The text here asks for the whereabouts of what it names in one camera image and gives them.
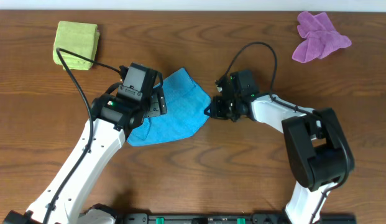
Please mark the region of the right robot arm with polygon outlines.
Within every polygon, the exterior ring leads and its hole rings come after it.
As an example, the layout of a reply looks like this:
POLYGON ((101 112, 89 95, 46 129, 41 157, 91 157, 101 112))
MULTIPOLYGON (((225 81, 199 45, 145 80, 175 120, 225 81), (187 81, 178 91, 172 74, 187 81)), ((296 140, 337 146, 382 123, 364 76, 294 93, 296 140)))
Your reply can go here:
POLYGON ((215 84, 220 94, 204 113, 233 122, 246 116, 280 131, 296 179, 284 215, 289 223, 319 223, 325 200, 345 184, 354 162, 335 112, 300 108, 272 92, 261 93, 249 72, 223 76, 215 84))

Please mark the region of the blue microfiber cloth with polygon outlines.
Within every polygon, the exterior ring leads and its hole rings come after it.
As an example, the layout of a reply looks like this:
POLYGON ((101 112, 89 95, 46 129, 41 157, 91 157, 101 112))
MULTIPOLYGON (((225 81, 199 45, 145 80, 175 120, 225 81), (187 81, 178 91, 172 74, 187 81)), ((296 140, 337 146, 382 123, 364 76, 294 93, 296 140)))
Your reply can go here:
POLYGON ((163 81, 167 114, 146 118, 127 139, 131 146, 148 146, 193 136, 208 120, 204 109, 211 98, 180 68, 163 81))

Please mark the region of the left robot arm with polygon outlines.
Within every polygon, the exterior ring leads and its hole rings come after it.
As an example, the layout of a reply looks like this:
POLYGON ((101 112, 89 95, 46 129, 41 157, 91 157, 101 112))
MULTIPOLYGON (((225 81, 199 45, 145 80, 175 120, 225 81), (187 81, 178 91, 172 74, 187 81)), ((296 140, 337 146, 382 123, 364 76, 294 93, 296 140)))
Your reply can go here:
POLYGON ((160 87, 135 91, 120 86, 117 95, 106 92, 96 98, 90 111, 74 150, 46 190, 25 213, 11 210, 3 220, 5 224, 119 221, 119 215, 105 205, 94 205, 85 212, 82 206, 131 131, 145 118, 166 114, 164 93, 160 87))

